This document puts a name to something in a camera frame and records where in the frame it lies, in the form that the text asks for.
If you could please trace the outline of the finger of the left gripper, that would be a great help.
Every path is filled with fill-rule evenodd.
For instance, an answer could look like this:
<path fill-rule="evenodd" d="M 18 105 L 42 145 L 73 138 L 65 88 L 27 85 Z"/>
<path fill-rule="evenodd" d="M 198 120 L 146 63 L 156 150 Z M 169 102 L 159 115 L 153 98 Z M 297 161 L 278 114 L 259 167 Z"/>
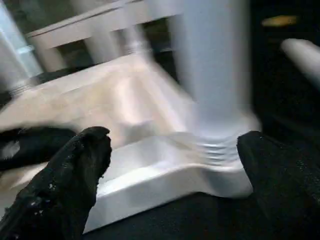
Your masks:
<path fill-rule="evenodd" d="M 65 127 L 16 127 L 0 132 L 0 170 L 48 161 L 77 133 Z"/>

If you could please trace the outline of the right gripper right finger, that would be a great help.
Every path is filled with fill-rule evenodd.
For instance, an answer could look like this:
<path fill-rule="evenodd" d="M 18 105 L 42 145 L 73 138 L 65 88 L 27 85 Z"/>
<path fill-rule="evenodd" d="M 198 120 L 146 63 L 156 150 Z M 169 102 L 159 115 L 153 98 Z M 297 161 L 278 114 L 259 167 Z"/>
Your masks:
<path fill-rule="evenodd" d="M 238 137 L 237 151 L 274 235 L 279 240 L 320 238 L 320 165 L 259 131 Z"/>

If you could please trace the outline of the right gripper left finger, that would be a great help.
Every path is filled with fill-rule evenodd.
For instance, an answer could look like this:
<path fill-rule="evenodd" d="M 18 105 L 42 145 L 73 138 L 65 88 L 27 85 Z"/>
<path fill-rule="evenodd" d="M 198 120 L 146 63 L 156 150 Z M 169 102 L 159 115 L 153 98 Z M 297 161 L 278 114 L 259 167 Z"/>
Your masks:
<path fill-rule="evenodd" d="M 0 221 L 2 240 L 80 240 L 111 163 L 109 129 L 69 140 L 15 197 Z"/>

